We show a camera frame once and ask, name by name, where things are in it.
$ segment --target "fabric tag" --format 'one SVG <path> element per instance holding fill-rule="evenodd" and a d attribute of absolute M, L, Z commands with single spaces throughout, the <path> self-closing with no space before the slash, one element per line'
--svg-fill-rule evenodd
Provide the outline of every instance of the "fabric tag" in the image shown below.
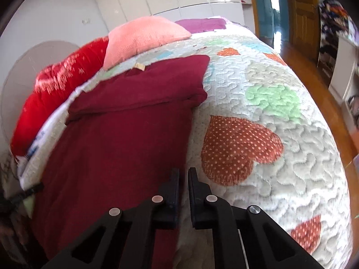
<path fill-rule="evenodd" d="M 141 71 L 144 71 L 146 66 L 144 64 L 135 63 L 134 68 L 140 69 Z"/>

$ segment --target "quilted bedspread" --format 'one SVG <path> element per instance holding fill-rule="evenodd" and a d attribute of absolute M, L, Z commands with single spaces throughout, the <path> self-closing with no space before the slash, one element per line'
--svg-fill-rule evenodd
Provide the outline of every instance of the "quilted bedspread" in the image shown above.
<path fill-rule="evenodd" d="M 207 100 L 195 111 L 187 168 L 231 205 L 260 206 L 324 268 L 344 268 L 352 251 L 349 191 L 334 138 L 310 94 L 269 46 L 249 30 L 195 34 L 100 71 L 74 92 L 42 130 L 44 138 L 20 177 L 41 179 L 65 128 L 68 105 L 82 90 L 138 62 L 205 54 Z M 212 234 L 192 229 L 188 193 L 182 199 L 174 268 L 214 268 Z"/>

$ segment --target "pink pillow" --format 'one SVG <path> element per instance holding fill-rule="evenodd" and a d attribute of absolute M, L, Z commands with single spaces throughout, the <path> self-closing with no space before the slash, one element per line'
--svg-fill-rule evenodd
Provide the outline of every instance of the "pink pillow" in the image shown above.
<path fill-rule="evenodd" d="M 134 55 L 191 37 L 182 26 L 159 16 L 147 16 L 120 25 L 108 34 L 103 68 L 108 70 Z"/>

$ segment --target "wooden door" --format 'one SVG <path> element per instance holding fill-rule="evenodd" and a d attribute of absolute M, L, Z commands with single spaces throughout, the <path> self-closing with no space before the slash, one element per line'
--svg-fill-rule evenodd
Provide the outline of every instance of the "wooden door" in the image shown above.
<path fill-rule="evenodd" d="M 289 42 L 316 63 L 321 31 L 318 0 L 288 0 L 288 4 Z"/>

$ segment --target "dark red blanket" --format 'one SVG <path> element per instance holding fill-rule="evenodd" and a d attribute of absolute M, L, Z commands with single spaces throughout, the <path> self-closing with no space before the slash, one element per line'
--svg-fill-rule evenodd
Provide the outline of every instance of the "dark red blanket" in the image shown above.
<path fill-rule="evenodd" d="M 192 108 L 207 94 L 206 55 L 131 69 L 82 93 L 44 171 L 32 228 L 51 259 L 111 207 L 156 195 L 184 175 Z M 172 268 L 177 234 L 158 231 L 152 268 Z"/>

